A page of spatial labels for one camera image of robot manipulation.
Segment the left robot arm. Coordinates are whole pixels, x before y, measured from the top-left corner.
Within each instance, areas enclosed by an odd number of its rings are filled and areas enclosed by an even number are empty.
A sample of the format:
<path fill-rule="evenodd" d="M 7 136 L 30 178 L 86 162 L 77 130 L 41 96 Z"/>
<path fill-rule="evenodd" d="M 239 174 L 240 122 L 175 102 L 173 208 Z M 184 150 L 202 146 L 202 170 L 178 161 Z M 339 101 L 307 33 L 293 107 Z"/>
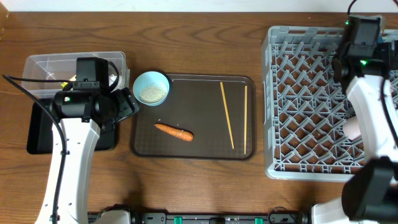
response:
<path fill-rule="evenodd" d="M 46 110 L 53 120 L 52 160 L 37 223 L 88 223 L 93 154 L 101 130 L 134 115 L 130 89 L 62 90 Z"/>

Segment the white tissue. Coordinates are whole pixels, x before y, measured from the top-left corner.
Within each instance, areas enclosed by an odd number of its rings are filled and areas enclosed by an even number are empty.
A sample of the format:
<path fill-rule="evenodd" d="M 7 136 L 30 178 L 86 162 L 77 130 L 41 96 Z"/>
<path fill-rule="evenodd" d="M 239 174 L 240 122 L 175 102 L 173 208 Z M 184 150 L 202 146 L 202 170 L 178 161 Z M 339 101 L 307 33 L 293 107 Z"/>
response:
<path fill-rule="evenodd" d="M 108 81 L 109 81 L 109 89 L 110 90 L 115 89 L 119 83 L 119 75 L 111 74 L 108 77 Z"/>

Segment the yellow snack wrapper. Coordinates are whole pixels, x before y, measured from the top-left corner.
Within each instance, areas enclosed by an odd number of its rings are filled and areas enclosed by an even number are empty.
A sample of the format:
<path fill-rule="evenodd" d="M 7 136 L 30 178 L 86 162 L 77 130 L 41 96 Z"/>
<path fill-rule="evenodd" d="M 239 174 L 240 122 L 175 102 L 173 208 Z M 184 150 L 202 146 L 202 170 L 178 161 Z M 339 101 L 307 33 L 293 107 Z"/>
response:
<path fill-rule="evenodd" d="M 71 77 L 67 82 L 63 82 L 61 84 L 62 88 L 65 88 L 69 83 L 73 83 L 76 81 L 76 75 L 74 75 L 73 77 Z"/>

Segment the pink cup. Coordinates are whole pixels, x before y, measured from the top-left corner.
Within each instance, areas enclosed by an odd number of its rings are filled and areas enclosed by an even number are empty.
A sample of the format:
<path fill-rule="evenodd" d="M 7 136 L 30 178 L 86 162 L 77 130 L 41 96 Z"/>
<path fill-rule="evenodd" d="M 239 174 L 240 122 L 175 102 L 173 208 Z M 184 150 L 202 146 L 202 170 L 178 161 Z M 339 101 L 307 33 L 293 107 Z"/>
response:
<path fill-rule="evenodd" d="M 359 122 L 356 116 L 345 121 L 343 124 L 343 133 L 349 140 L 355 140 L 361 136 Z"/>

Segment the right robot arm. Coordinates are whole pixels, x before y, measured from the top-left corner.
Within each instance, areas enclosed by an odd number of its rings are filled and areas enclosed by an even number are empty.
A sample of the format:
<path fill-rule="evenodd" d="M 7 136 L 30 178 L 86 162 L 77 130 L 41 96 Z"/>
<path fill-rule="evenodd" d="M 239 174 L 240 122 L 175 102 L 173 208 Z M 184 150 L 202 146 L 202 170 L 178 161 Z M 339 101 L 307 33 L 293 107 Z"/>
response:
<path fill-rule="evenodd" d="M 389 67 L 359 60 L 350 69 L 346 96 L 354 108 L 366 164 L 343 187 L 341 197 L 311 209 L 312 223 L 396 223 L 397 113 Z"/>

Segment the light blue small bowl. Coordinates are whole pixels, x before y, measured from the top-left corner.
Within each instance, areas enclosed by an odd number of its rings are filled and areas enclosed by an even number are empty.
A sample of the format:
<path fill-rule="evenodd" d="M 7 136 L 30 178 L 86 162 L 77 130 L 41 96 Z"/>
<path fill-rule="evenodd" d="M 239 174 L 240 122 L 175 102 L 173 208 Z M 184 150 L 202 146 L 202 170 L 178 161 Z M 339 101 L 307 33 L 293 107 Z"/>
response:
<path fill-rule="evenodd" d="M 168 96 L 169 90 L 170 82 L 167 76 L 155 71 L 139 75 L 132 87 L 135 98 L 147 106 L 162 104 Z"/>

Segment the short wooden chopstick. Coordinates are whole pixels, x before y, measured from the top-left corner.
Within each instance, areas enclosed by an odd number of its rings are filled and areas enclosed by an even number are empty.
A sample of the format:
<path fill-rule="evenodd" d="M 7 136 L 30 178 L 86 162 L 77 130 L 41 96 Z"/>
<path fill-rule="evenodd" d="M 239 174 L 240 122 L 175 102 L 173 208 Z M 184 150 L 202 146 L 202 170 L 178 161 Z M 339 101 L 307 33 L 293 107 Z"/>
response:
<path fill-rule="evenodd" d="M 224 92 L 223 82 L 220 82 L 220 89 L 221 89 L 221 96 L 222 96 L 222 99 L 223 99 L 224 112 L 225 112 L 225 115 L 226 115 L 226 122 L 227 122 L 227 126 L 228 126 L 229 137 L 230 137 L 230 141 L 231 141 L 231 147 L 232 147 L 232 149 L 234 149 L 233 134 L 232 134 L 232 129 L 231 129 L 228 105 L 227 105 L 227 102 L 226 102 L 226 95 L 225 95 L 225 92 Z"/>

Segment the long wooden chopstick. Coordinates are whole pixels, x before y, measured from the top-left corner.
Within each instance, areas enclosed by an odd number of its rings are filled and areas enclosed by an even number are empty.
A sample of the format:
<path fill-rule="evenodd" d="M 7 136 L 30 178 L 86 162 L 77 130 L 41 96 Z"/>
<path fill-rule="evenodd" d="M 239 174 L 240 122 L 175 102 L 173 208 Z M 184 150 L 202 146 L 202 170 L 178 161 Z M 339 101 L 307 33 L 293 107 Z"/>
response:
<path fill-rule="evenodd" d="M 244 87 L 244 155 L 247 154 L 248 87 Z"/>

